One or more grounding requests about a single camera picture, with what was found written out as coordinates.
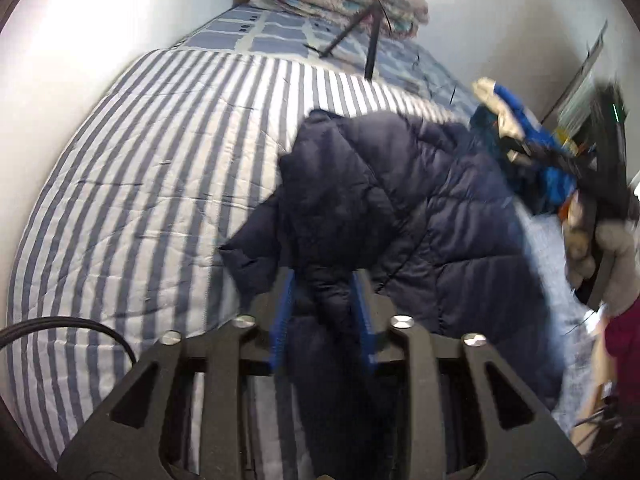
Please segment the right hand white glove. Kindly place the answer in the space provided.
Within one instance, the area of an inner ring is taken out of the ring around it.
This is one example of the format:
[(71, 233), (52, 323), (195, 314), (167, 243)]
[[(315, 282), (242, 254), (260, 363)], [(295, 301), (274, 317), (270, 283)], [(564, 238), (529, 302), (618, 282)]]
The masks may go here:
[(596, 200), (578, 191), (562, 233), (566, 278), (576, 298), (610, 318), (628, 311), (639, 296), (636, 240), (628, 222), (599, 218)]

